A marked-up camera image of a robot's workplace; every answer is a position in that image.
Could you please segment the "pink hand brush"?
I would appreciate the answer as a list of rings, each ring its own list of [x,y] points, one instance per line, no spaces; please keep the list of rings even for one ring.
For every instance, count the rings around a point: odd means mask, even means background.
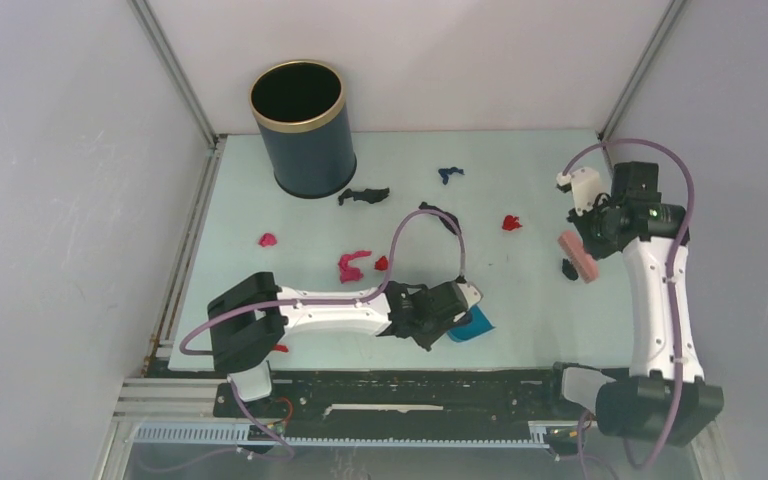
[[[591,283],[599,278],[599,267],[593,257],[585,250],[580,237],[572,231],[564,231],[558,237],[558,244],[574,266],[580,278],[585,283]]]

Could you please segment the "blue plastic dustpan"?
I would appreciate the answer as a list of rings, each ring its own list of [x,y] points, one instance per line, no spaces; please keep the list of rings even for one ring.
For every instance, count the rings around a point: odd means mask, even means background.
[[[469,317],[470,321],[468,323],[459,325],[447,332],[449,339],[457,343],[467,342],[494,329],[494,326],[478,305],[469,310]]]

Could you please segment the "long black paper scrap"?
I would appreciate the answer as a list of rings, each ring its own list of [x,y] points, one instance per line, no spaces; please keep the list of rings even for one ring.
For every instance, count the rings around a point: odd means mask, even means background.
[[[460,222],[456,215],[454,215],[451,212],[445,211],[435,205],[429,204],[425,201],[421,202],[419,205],[419,209],[422,211],[428,211],[428,212],[435,212],[437,215],[437,218],[440,220],[440,222],[444,225],[444,227],[453,235],[455,236],[461,236],[462,235],[462,229]]]

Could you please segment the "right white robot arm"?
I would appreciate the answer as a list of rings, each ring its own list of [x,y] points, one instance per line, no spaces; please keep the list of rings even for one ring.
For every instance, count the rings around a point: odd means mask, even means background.
[[[541,392],[545,411],[566,418],[580,406],[597,418],[606,436],[666,444],[691,442],[724,407],[720,387],[707,384],[691,331],[686,294],[689,233],[687,210],[665,203],[659,167],[626,162],[614,169],[611,186],[589,167],[556,177],[572,195],[572,230],[558,243],[585,282],[598,277],[597,263],[620,254],[630,286],[633,347],[627,374],[558,364],[559,380]]]

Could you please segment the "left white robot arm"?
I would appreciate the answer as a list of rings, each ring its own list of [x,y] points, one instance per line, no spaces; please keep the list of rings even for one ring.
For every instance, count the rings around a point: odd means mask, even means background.
[[[264,416],[276,403],[267,357],[285,335],[393,336],[429,350],[469,324],[482,298],[462,276],[434,287],[389,281],[380,290],[311,292],[281,287],[270,272],[255,273],[207,306],[213,368],[228,377],[243,409]]]

